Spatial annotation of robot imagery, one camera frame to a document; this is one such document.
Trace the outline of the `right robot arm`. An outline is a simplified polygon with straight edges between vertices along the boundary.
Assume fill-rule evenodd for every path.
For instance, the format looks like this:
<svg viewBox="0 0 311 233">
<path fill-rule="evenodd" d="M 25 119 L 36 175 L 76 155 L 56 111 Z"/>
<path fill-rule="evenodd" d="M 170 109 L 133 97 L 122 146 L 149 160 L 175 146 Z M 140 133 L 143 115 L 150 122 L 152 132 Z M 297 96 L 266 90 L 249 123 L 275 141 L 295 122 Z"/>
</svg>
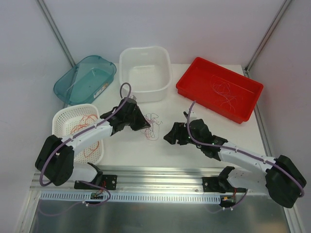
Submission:
<svg viewBox="0 0 311 233">
<path fill-rule="evenodd" d="M 202 119 L 176 122 L 163 137 L 171 145 L 195 145 L 206 157 L 226 166 L 217 177 L 204 177 L 206 192 L 244 192 L 253 190 L 268 195 L 277 204 L 292 208 L 304 196 L 307 182 L 290 158 L 278 158 L 243 151 L 228 140 L 213 135 Z"/>
</svg>

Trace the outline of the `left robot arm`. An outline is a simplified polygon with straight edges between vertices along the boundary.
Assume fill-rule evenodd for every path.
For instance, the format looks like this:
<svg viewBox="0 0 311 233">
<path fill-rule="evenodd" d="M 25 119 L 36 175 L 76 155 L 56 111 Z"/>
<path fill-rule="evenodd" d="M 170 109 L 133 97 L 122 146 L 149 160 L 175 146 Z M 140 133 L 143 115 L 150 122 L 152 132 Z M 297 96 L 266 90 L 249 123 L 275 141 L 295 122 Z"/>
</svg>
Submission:
<svg viewBox="0 0 311 233">
<path fill-rule="evenodd" d="M 35 162 L 35 168 L 40 171 L 40 185 L 61 186 L 74 181 L 92 189 L 99 188 L 104 182 L 103 172 L 91 162 L 76 163 L 74 158 L 95 142 L 111 137 L 127 126 L 133 131 L 151 126 L 132 98 L 123 98 L 117 107 L 79 132 L 64 137 L 54 134 L 47 137 Z"/>
</svg>

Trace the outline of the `white plastic tub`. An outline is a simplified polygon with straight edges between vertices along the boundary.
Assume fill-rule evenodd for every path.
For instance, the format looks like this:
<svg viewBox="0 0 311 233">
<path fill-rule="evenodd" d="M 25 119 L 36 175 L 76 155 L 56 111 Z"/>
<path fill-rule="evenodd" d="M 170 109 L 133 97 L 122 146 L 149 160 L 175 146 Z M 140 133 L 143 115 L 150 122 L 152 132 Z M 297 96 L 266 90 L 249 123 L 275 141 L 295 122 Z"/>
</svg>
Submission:
<svg viewBox="0 0 311 233">
<path fill-rule="evenodd" d="M 165 99 L 172 81 L 170 56 L 165 48 L 127 48 L 120 54 L 119 82 L 131 85 L 131 95 L 137 102 Z"/>
</svg>

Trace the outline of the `teal transparent plastic bin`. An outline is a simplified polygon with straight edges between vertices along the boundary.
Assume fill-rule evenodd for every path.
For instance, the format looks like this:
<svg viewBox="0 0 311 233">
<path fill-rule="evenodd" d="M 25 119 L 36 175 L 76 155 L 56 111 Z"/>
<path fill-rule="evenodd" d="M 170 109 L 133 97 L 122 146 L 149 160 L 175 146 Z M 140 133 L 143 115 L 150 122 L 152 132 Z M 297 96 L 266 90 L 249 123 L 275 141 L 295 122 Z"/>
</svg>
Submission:
<svg viewBox="0 0 311 233">
<path fill-rule="evenodd" d="M 114 63 L 91 55 L 82 59 L 54 85 L 54 94 L 65 104 L 73 106 L 92 103 L 114 81 Z"/>
</svg>

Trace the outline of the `white perforated basket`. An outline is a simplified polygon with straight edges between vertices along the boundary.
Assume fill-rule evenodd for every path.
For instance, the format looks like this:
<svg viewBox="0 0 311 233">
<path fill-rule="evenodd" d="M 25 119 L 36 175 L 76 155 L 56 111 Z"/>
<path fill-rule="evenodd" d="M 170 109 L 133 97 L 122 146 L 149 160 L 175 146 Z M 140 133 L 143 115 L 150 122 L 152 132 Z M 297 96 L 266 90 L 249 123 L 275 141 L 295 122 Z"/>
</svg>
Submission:
<svg viewBox="0 0 311 233">
<path fill-rule="evenodd" d="M 99 118 L 99 111 L 92 104 L 80 104 L 64 108 L 57 112 L 52 120 L 52 134 L 63 137 L 77 133 Z M 97 141 L 75 156 L 74 161 L 97 165 L 104 156 L 104 143 Z"/>
</svg>

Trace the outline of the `red plastic tray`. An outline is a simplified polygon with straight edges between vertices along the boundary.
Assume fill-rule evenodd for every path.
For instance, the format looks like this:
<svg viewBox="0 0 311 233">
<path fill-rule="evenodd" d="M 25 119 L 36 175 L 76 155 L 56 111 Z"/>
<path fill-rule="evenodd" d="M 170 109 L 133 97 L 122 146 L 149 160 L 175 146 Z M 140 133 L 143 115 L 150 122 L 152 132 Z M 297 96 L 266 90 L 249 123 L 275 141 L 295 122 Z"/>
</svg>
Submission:
<svg viewBox="0 0 311 233">
<path fill-rule="evenodd" d="M 250 119 L 263 84 L 197 57 L 176 89 L 183 97 L 242 124 Z"/>
</svg>

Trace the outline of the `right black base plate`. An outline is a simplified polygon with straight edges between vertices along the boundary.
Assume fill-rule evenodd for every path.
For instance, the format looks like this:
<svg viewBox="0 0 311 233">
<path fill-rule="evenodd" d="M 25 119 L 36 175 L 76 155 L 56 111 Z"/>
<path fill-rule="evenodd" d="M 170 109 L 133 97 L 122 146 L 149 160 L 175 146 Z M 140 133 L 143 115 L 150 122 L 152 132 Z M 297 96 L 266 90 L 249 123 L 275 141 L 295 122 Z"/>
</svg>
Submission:
<svg viewBox="0 0 311 233">
<path fill-rule="evenodd" d="M 234 192 L 234 187 L 226 179 L 218 177 L 203 177 L 202 186 L 204 192 Z"/>
</svg>

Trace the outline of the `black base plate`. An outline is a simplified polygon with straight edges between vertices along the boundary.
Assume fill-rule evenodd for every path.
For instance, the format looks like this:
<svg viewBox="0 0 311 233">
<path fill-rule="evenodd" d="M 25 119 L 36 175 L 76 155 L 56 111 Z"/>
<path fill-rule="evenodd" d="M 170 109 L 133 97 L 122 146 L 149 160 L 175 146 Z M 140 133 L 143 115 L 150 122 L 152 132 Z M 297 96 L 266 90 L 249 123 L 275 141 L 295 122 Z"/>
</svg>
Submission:
<svg viewBox="0 0 311 233">
<path fill-rule="evenodd" d="M 226 179 L 218 177 L 203 177 L 202 186 L 204 192 L 234 192 L 234 187 Z"/>
<path fill-rule="evenodd" d="M 117 175 L 106 175 L 106 174 L 100 174 L 97 175 L 93 181 L 89 182 L 96 186 L 104 187 L 107 190 L 116 190 L 117 186 Z M 74 184 L 74 189 L 77 190 L 95 190 L 96 187 L 90 186 L 88 184 L 78 182 L 76 181 Z"/>
</svg>

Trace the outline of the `aluminium mounting rail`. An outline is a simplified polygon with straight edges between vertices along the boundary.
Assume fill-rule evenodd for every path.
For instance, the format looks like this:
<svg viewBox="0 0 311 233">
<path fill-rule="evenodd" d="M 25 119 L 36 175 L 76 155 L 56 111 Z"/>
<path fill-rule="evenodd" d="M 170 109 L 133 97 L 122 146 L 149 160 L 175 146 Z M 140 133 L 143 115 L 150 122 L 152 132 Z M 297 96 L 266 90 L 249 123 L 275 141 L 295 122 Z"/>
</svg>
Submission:
<svg viewBox="0 0 311 233">
<path fill-rule="evenodd" d="M 203 177 L 216 177 L 223 168 L 171 168 L 99 166 L 104 174 L 117 175 L 116 192 L 202 194 Z"/>
</svg>

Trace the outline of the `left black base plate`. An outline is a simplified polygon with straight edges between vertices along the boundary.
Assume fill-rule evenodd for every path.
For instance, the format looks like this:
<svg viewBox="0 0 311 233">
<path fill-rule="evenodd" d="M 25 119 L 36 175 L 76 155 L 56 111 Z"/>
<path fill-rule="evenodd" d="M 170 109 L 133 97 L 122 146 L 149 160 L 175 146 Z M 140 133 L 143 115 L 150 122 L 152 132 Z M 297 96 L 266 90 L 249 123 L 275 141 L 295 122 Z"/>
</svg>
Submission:
<svg viewBox="0 0 311 233">
<path fill-rule="evenodd" d="M 97 175 L 93 181 L 89 182 L 96 186 L 104 187 L 107 190 L 116 190 L 117 186 L 117 175 L 106 175 L 106 174 L 100 174 Z M 78 182 L 76 181 L 74 184 L 74 189 L 77 190 L 95 190 L 96 187 L 90 186 L 88 184 Z"/>
</svg>

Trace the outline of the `left aluminium frame post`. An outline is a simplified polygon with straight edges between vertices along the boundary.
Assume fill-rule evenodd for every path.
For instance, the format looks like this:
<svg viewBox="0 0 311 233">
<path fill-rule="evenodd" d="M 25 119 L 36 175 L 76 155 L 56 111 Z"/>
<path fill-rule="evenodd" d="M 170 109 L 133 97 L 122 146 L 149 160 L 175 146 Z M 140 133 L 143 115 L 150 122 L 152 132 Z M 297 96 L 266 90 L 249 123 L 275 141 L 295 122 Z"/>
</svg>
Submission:
<svg viewBox="0 0 311 233">
<path fill-rule="evenodd" d="M 50 10 L 47 6 L 47 4 L 45 3 L 44 0 L 36 0 L 36 3 L 38 5 L 38 7 L 40 8 L 45 20 L 47 21 L 47 24 L 49 25 L 58 45 L 60 46 L 65 58 L 67 59 L 67 61 L 69 62 L 69 64 L 73 67 L 76 65 L 75 60 L 73 59 L 73 56 L 70 52 L 70 50 L 68 49 L 54 19 L 52 14 L 50 13 Z"/>
</svg>

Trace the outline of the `aluminium frame post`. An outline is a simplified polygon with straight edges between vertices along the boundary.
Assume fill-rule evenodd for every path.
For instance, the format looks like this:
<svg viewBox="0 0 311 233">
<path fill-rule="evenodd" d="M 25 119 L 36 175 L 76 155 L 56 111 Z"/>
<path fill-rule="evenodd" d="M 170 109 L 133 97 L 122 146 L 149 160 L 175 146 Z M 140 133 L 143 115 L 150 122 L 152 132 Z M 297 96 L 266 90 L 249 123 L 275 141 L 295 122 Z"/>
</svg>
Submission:
<svg viewBox="0 0 311 233">
<path fill-rule="evenodd" d="M 75 60 L 73 59 L 73 56 L 70 52 L 70 50 L 68 49 L 54 19 L 52 14 L 50 13 L 50 10 L 47 6 L 47 4 L 45 3 L 44 0 L 36 0 L 36 3 L 38 5 L 38 7 L 40 8 L 45 20 L 47 21 L 47 24 L 49 25 L 58 45 L 60 46 L 65 58 L 67 59 L 67 61 L 69 62 L 69 64 L 73 67 L 76 65 Z"/>
<path fill-rule="evenodd" d="M 267 43 L 269 42 L 270 38 L 274 34 L 275 30 L 277 29 L 278 25 L 282 21 L 283 17 L 285 16 L 286 12 L 288 11 L 289 7 L 293 3 L 293 0 L 284 0 L 278 9 L 276 15 L 274 16 L 272 22 L 270 23 L 267 31 L 265 32 L 263 38 L 261 39 L 259 45 L 255 49 L 255 52 L 251 56 L 247 65 L 243 68 L 243 73 L 246 77 L 249 77 L 249 73 L 257 59 L 259 58 L 260 54 L 263 52 L 264 48 L 266 47 Z"/>
</svg>

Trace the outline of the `right aluminium frame post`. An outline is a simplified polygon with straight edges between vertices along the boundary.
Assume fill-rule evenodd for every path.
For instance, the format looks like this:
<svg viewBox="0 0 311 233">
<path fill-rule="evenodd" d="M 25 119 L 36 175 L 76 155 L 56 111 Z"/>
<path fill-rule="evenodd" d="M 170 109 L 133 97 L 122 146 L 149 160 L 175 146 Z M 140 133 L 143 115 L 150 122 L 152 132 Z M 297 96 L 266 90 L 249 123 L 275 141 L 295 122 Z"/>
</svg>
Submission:
<svg viewBox="0 0 311 233">
<path fill-rule="evenodd" d="M 259 58 L 260 54 L 263 52 L 264 48 L 266 47 L 267 43 L 269 42 L 270 38 L 274 34 L 275 30 L 277 29 L 278 25 L 282 21 L 283 17 L 285 16 L 286 12 L 288 11 L 289 7 L 293 3 L 293 0 L 284 0 L 278 9 L 276 15 L 274 16 L 272 22 L 270 23 L 267 31 L 265 32 L 263 38 L 261 39 L 259 45 L 255 49 L 255 52 L 251 56 L 247 65 L 243 68 L 243 73 L 246 77 L 249 77 L 249 73 L 257 59 Z"/>
</svg>

